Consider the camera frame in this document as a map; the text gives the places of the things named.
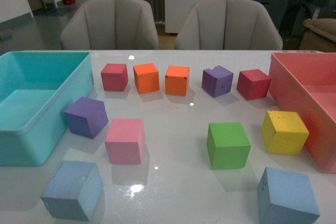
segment foam cube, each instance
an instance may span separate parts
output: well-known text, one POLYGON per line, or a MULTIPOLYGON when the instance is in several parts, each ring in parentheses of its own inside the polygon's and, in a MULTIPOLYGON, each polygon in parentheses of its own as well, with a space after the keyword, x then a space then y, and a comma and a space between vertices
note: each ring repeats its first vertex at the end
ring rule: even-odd
POLYGON ((62 161, 41 199, 54 218, 89 221, 102 188, 96 163, 62 161))
POLYGON ((104 102, 82 97, 64 111, 72 133, 94 138, 108 123, 104 102))
POLYGON ((271 78, 259 69, 241 71, 237 90, 246 99, 253 100, 267 96, 271 78))
POLYGON ((312 224, 320 217, 306 174, 266 167, 257 195, 260 224, 312 224))
POLYGON ((207 149, 212 169, 245 167, 251 144, 241 123, 210 123, 207 149))
POLYGON ((133 72, 139 94, 160 90, 159 71, 153 63, 134 66, 133 72))
POLYGON ((142 119, 113 119, 105 139, 110 162, 141 164, 145 134, 142 119))
POLYGON ((165 93, 186 96, 189 88, 189 67, 169 66, 165 75, 165 93))
POLYGON ((267 111, 261 133, 267 152, 298 155, 309 132, 297 112, 267 111))
POLYGON ((229 93, 231 91, 233 73, 217 66, 214 69, 203 70, 202 89, 213 97, 229 93))
POLYGON ((100 75, 105 91, 124 91, 128 84, 126 64, 106 64, 100 75))

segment orange cube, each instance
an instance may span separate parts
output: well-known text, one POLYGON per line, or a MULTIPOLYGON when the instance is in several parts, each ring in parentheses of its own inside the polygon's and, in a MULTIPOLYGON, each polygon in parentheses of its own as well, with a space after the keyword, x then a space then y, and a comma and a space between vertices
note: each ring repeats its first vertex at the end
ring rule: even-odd
POLYGON ((159 71, 153 63, 134 66, 133 71, 139 94, 160 90, 159 71))
POLYGON ((169 66, 165 75, 165 93, 187 95, 189 87, 189 67, 169 66))

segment yellow cube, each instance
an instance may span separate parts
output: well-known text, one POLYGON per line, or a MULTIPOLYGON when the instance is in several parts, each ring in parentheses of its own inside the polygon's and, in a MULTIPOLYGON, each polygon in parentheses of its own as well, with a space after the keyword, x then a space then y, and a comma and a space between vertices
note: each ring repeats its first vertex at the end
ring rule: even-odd
POLYGON ((262 124, 268 153, 300 154, 309 132, 297 112, 267 111, 262 124))

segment plastic storage box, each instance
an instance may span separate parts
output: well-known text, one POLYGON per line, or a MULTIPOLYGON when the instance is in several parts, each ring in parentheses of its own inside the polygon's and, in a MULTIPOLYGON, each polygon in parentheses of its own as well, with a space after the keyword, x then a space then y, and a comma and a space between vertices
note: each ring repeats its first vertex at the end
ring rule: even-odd
POLYGON ((306 125, 305 146, 316 163, 336 173, 336 54, 273 53, 269 76, 281 110, 298 112, 306 125))
POLYGON ((42 165, 67 128, 64 109, 93 87, 88 52, 0 56, 0 165, 42 165))

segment pink plastic bin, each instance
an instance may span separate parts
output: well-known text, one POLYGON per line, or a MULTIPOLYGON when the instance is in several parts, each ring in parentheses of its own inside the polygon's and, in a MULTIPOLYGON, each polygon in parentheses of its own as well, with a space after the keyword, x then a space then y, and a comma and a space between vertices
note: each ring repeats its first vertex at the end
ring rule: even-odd
POLYGON ((336 54, 276 52, 269 76, 269 92, 281 110, 298 112, 306 125, 313 159, 336 173, 336 54))

